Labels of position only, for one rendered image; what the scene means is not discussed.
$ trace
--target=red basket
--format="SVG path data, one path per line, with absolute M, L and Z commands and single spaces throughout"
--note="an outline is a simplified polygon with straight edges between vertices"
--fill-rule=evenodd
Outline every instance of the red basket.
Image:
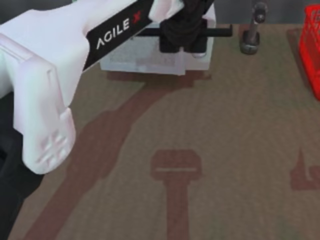
M 304 11 L 299 51 L 314 95 L 320 101 L 320 4 L 309 5 Z

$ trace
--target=black horizontal bar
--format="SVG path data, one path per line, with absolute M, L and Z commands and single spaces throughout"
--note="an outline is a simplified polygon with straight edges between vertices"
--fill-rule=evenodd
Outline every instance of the black horizontal bar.
M 160 28 L 145 28 L 137 37 L 160 37 L 161 33 Z M 199 37 L 232 37 L 233 35 L 233 25 L 231 24 L 229 28 L 206 28 L 202 30 L 199 34 Z

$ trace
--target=black label strip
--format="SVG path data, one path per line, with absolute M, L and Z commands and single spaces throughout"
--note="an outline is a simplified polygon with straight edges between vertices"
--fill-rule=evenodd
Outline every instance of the black label strip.
M 153 2 L 154 0 L 138 0 L 92 29 L 86 36 L 90 51 L 83 71 L 151 24 L 149 12 Z

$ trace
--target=white robot link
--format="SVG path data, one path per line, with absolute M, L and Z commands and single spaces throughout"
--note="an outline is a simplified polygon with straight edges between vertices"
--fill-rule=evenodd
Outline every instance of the white robot link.
M 76 132 L 69 106 L 81 74 L 183 7 L 180 0 L 78 0 L 0 26 L 0 98 L 14 92 L 13 127 L 23 135 L 27 168 L 43 175 L 70 154 Z

